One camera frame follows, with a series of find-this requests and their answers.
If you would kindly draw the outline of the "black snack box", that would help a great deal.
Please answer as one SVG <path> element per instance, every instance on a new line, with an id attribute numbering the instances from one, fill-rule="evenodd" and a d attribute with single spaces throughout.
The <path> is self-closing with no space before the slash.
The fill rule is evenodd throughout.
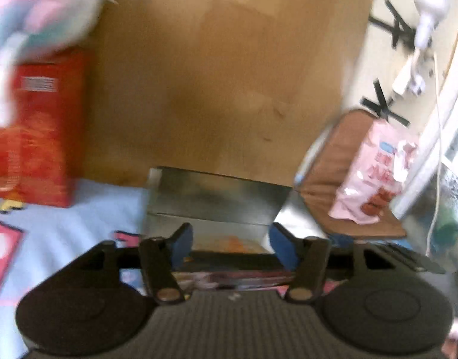
<path id="1" fill-rule="evenodd" d="M 294 272 L 270 246 L 277 222 L 297 238 L 323 238 L 288 186 L 157 167 L 149 171 L 146 238 L 169 238 L 183 223 L 193 227 L 191 253 L 173 271 L 184 293 L 196 290 L 289 288 Z"/>

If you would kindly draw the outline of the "pink snack bag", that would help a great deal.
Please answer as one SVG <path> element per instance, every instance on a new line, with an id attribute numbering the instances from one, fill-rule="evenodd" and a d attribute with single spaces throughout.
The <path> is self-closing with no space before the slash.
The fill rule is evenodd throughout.
<path id="1" fill-rule="evenodd" d="M 418 138 L 410 130 L 374 121 L 336 191 L 329 217 L 360 225 L 379 222 L 402 194 L 417 151 Z"/>

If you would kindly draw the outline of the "brown cushioned chair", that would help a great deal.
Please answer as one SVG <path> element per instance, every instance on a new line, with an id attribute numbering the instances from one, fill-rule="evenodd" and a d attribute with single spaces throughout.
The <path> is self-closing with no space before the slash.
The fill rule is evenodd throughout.
<path id="1" fill-rule="evenodd" d="M 313 144 L 295 190 L 327 235 L 402 239 L 407 235 L 390 203 L 402 185 L 393 178 L 394 150 L 411 142 L 401 127 L 366 110 L 344 113 Z"/>

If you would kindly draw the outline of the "red gift bag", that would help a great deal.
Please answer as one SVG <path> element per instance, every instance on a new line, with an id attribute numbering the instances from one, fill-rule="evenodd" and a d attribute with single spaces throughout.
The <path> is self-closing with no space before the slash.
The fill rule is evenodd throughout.
<path id="1" fill-rule="evenodd" d="M 0 198 L 67 208 L 84 158 L 90 55 L 73 48 L 18 66 L 16 122 L 0 129 Z"/>

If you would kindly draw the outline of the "pink blue plush toy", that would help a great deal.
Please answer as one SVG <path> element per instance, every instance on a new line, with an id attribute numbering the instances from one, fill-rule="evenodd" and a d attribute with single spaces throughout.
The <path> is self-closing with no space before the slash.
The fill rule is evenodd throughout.
<path id="1" fill-rule="evenodd" d="M 111 0 L 0 0 L 0 128 L 16 119 L 10 85 L 19 63 L 80 43 Z"/>

